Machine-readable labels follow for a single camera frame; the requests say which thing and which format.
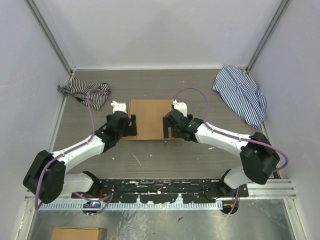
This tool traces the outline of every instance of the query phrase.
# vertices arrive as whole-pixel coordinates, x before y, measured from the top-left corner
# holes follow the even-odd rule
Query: striped cloth
[[[95,82],[87,82],[82,81],[76,77],[73,77],[71,81],[65,85],[57,87],[58,91],[67,95],[71,94],[74,96],[80,103],[87,106],[87,92],[90,89],[100,89],[107,94],[110,93],[110,88],[108,84],[105,83],[95,83]],[[94,91],[90,93],[90,106],[92,109],[99,111],[101,107],[107,101],[107,97],[98,91]]]
[[[216,76],[212,90],[247,124],[259,128],[265,120],[266,98],[248,74],[227,65]]]

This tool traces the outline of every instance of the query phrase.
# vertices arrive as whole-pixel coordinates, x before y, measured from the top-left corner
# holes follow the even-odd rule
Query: gray wooden tabletop
[[[108,83],[112,99],[129,103],[130,99],[172,99],[182,88],[196,87],[205,92],[210,111],[207,121],[214,126],[241,134],[256,130],[247,125],[212,91],[219,69],[165,70],[93,70],[76,71],[75,77],[89,82]],[[188,106],[188,113],[203,118],[206,101],[194,90],[177,98]],[[112,112],[107,102],[100,111],[93,110],[96,128]],[[69,96],[56,137],[54,150],[80,142],[91,134],[88,109]],[[184,140],[129,141],[121,139],[104,154],[74,167],[69,173],[90,171],[99,178],[220,178],[240,159],[217,147]]]

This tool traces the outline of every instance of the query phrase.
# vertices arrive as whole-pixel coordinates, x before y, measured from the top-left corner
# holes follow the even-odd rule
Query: white panel
[[[291,1],[252,70],[266,96],[274,144],[289,156],[291,178],[310,239],[320,228],[320,1]]]
[[[245,67],[280,0],[35,2],[76,68],[112,69]]]
[[[45,149],[68,73],[22,0],[0,1],[0,233],[15,237],[26,188],[22,182]]]

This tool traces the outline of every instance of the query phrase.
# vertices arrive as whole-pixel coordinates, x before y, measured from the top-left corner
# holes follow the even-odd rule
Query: cardboard sheet
[[[55,227],[51,240],[101,240],[102,228]]]
[[[162,118],[172,110],[172,99],[133,99],[129,104],[129,116],[136,115],[137,136],[126,140],[163,140]]]

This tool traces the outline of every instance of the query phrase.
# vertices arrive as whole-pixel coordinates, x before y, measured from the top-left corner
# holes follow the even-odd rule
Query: white mark on table
[[[141,167],[141,163],[139,162],[138,158],[137,158],[133,153],[131,153],[131,154],[132,154],[132,156],[134,156],[134,158],[138,161],[138,163],[139,163],[139,165],[140,165],[140,167]]]

